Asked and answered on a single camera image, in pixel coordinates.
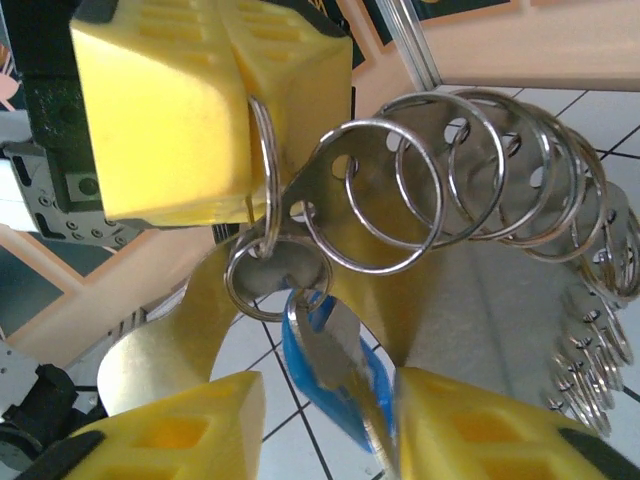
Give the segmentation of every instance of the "white tile floor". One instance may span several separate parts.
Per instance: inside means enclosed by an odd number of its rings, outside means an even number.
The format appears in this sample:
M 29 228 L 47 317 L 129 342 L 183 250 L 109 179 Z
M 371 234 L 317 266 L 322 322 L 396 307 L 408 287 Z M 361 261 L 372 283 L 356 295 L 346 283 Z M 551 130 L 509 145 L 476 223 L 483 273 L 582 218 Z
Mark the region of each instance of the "white tile floor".
M 463 86 L 445 86 L 452 91 Z M 626 190 L 640 212 L 640 93 L 578 90 L 500 89 L 521 101 L 548 109 L 585 135 L 603 156 L 609 178 Z M 281 311 L 286 293 L 276 293 L 261 308 Z M 640 345 L 640 301 L 620 313 L 630 342 Z M 375 347 L 367 331 L 362 334 Z M 212 378 L 247 368 L 263 373 L 267 395 L 267 418 L 261 452 L 259 480 L 370 480 L 382 474 L 375 459 L 361 451 L 308 399 L 295 389 L 283 362 L 279 324 L 262 324 L 240 317 L 225 339 Z M 381 348 L 376 350 L 389 372 L 393 365 Z M 70 373 L 80 383 L 95 381 L 96 359 L 91 354 Z M 640 393 L 640 365 L 623 370 L 626 386 Z M 613 435 L 609 442 L 640 464 L 640 402 L 630 394 L 616 392 L 616 408 L 609 412 Z M 295 445 L 295 455 L 291 447 Z
M 259 308 L 281 312 L 288 295 L 288 291 L 276 292 L 263 299 Z M 239 332 L 255 338 L 248 340 Z M 372 348 L 378 346 L 378 341 L 364 326 L 361 335 Z M 360 449 L 295 387 L 285 366 L 281 340 L 281 324 L 240 317 L 222 344 L 211 377 L 212 380 L 220 378 L 245 370 L 249 365 L 248 369 L 262 372 L 267 413 L 258 479 L 381 478 L 375 457 Z M 382 348 L 375 351 L 392 376 L 395 367 L 386 352 Z M 293 462 L 287 453 L 292 444 L 296 445 L 297 452 Z

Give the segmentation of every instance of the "beige panel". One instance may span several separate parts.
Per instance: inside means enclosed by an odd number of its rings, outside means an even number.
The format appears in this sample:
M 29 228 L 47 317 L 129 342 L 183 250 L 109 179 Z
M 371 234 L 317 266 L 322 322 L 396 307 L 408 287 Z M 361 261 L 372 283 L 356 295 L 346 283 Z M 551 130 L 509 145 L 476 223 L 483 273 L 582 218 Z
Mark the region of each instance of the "beige panel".
M 445 83 L 640 90 L 640 2 L 584 0 L 424 26 Z
M 40 362 L 67 365 L 134 310 L 168 294 L 213 247 L 210 227 L 143 233 L 9 337 Z

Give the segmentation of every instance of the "key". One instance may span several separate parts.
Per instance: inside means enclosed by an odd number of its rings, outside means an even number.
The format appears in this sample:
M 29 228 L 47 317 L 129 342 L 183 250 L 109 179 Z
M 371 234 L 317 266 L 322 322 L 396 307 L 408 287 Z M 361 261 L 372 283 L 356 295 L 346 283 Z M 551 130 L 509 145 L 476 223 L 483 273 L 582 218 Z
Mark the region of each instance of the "key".
M 327 390 L 343 387 L 354 399 L 378 461 L 387 475 L 391 475 L 389 478 L 395 478 L 395 447 L 366 373 L 331 335 L 325 331 L 314 332 L 307 315 L 304 292 L 300 290 L 288 304 L 285 321 L 289 322 L 298 345 L 306 354 L 318 384 Z

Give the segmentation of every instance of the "circular hole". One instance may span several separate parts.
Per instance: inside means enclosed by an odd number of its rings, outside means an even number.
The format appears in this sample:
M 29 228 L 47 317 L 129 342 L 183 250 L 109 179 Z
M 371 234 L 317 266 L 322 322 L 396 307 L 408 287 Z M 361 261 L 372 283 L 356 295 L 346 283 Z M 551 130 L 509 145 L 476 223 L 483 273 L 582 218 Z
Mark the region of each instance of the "circular hole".
M 98 193 L 98 182 L 93 178 L 83 178 L 78 183 L 78 188 L 87 197 L 91 197 Z
M 522 137 L 515 132 L 508 132 L 502 137 L 502 145 L 508 157 L 513 157 L 522 147 Z
M 607 250 L 604 248 L 601 248 L 600 250 L 598 250 L 596 253 L 593 254 L 593 263 L 595 263 L 596 265 L 600 264 L 600 262 L 603 262 L 604 259 L 607 256 Z
M 616 221 L 617 216 L 618 216 L 618 212 L 616 212 L 614 209 L 609 210 L 609 212 L 607 213 L 607 223 L 611 225 L 613 222 Z
M 447 125 L 444 129 L 444 140 L 448 144 L 452 145 L 453 142 L 458 138 L 458 143 L 462 145 L 469 138 L 469 134 L 471 133 L 471 126 L 466 119 L 460 117 L 455 118 L 451 121 L 449 125 Z
M 538 167 L 533 171 L 531 177 L 529 177 L 529 185 L 532 188 L 540 188 L 540 185 L 542 185 L 542 167 Z
M 340 155 L 337 157 L 333 163 L 331 164 L 331 174 L 333 178 L 338 180 L 344 180 L 347 176 L 347 164 L 349 163 L 349 159 L 351 157 L 349 155 Z M 358 161 L 356 162 L 356 174 L 358 173 Z
M 390 152 L 397 152 L 398 151 L 398 147 L 400 146 L 400 135 L 398 135 L 396 132 L 389 132 L 389 135 L 387 135 L 387 149 Z
M 315 205 L 310 203 L 309 209 L 311 210 L 311 218 L 314 218 L 316 216 Z M 289 216 L 294 222 L 304 223 L 304 215 L 302 214 L 302 200 L 291 205 L 291 208 L 289 209 Z

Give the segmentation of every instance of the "floor tile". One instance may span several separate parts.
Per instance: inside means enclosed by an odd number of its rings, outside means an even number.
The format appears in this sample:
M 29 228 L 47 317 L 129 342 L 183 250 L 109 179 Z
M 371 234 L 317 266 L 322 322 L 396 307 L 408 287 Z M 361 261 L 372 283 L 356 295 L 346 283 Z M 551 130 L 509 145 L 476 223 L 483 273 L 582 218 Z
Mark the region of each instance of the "floor tile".
M 22 202 L 0 200 L 0 223 L 20 232 L 37 232 L 35 223 Z
M 287 303 L 287 299 L 291 290 L 282 290 L 280 292 L 272 293 L 266 298 L 258 302 L 258 308 L 265 312 L 284 312 L 284 307 Z M 280 322 L 264 322 L 273 343 L 277 344 L 282 340 L 282 323 Z
M 640 160 L 611 154 L 602 160 L 602 166 L 607 180 L 622 188 L 629 205 L 640 213 Z
M 631 135 L 625 142 L 616 148 L 616 152 L 636 155 L 640 157 L 640 131 Z
M 282 341 L 282 322 L 262 322 L 264 323 L 267 330 L 269 330 L 269 335 L 271 335 L 271 340 L 273 340 L 274 344 L 278 344 Z
M 640 467 L 640 403 L 622 392 L 613 395 L 616 406 L 607 412 L 612 433 L 605 440 Z
M 578 98 L 584 90 L 552 90 L 548 88 L 525 88 L 516 95 L 520 102 L 530 103 L 544 108 L 551 115 L 558 115 L 571 102 Z
M 298 390 L 298 387 L 296 387 L 296 384 L 293 382 L 293 379 L 291 378 L 291 375 L 289 374 L 289 370 L 287 368 L 287 362 L 284 359 L 284 352 L 282 350 L 282 344 L 280 344 L 278 347 L 276 347 L 276 352 L 278 354 L 278 356 L 280 357 L 280 360 L 282 360 L 282 364 L 284 365 L 285 371 L 287 373 L 287 376 L 289 377 L 289 380 L 291 381 L 291 385 L 293 385 L 293 391 L 295 392 L 295 395 L 298 399 L 298 403 L 301 406 L 306 405 L 306 403 L 309 401 L 309 398 L 302 393 L 300 390 Z
M 264 435 L 290 417 L 297 406 L 275 353 L 260 360 L 251 370 L 262 373 L 267 398 L 267 413 L 264 421 Z
M 22 194 L 18 186 L 11 162 L 9 160 L 0 159 L 0 200 L 9 200 L 12 202 L 22 202 Z
M 211 373 L 211 379 L 226 377 L 249 368 L 271 349 L 262 323 L 242 317 L 227 332 Z
M 488 88 L 489 90 L 500 92 L 504 95 L 509 95 L 510 97 L 513 97 L 516 93 L 522 90 L 521 87 L 483 87 L 481 85 L 479 85 L 478 88 Z
M 436 88 L 436 90 L 438 92 L 454 92 L 456 90 L 462 90 L 463 88 L 476 88 L 473 86 L 469 86 L 469 85 L 440 85 L 439 87 Z
M 296 415 L 262 444 L 258 480 L 326 478 L 300 415 Z
M 609 150 L 640 125 L 640 92 L 587 92 L 558 117 L 593 146 Z
M 380 472 L 375 456 L 360 448 L 320 409 L 309 405 L 305 415 L 333 478 L 371 480 Z

